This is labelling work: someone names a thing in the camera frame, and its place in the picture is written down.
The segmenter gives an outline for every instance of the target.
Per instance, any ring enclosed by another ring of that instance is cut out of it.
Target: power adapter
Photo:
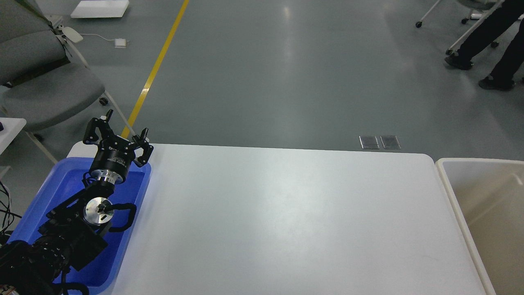
[[[115,48],[126,48],[126,46],[127,46],[126,39],[122,39],[122,38],[115,39]]]

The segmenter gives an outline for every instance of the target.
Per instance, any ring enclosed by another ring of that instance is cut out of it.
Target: metal floor plate
[[[364,150],[378,150],[378,140],[376,136],[359,136],[362,149]]]
[[[400,143],[396,135],[382,135],[380,137],[382,140],[382,145],[386,150],[400,150]]]

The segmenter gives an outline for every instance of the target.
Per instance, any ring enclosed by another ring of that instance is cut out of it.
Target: chair seat
[[[67,64],[17,85],[3,94],[9,116],[24,118],[25,131],[38,131],[76,115],[105,91],[88,69]]]
[[[487,3],[484,3],[484,1],[475,1],[475,0],[457,0],[460,4],[474,9],[478,11],[488,11],[490,10],[496,1],[488,1]]]

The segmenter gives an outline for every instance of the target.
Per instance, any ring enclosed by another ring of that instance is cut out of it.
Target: plastic bin
[[[24,240],[32,244],[40,237],[38,227],[48,220],[46,213],[84,188],[81,181],[82,175],[89,170],[92,162],[92,158],[82,157],[71,157],[58,162],[27,208],[9,242]],[[115,193],[109,197],[113,204],[134,203],[137,206],[135,221],[140,214],[140,206],[149,184],[150,174],[151,166],[149,164],[141,168],[133,164],[126,181],[116,185]],[[127,221],[127,212],[116,212],[111,221],[114,226],[124,225]],[[91,295],[104,291],[120,270],[134,226],[135,223],[123,233],[107,233],[104,240],[109,245],[80,271],[71,268],[71,272],[67,275],[67,281],[85,284]],[[58,282],[60,282],[60,277],[55,280],[55,283]],[[69,294],[80,294],[80,292],[71,290]]]
[[[437,169],[487,294],[524,294],[524,162],[440,159]]]

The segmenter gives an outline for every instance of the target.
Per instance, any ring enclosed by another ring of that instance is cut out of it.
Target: black shoe
[[[515,87],[515,81],[508,80],[508,81],[497,81],[494,80],[493,77],[488,76],[478,82],[478,85],[487,90],[500,90],[500,91],[509,91]]]
[[[451,54],[450,56],[444,58],[444,60],[448,65],[461,70],[469,70],[473,67],[473,63],[470,60],[463,60],[455,54]]]

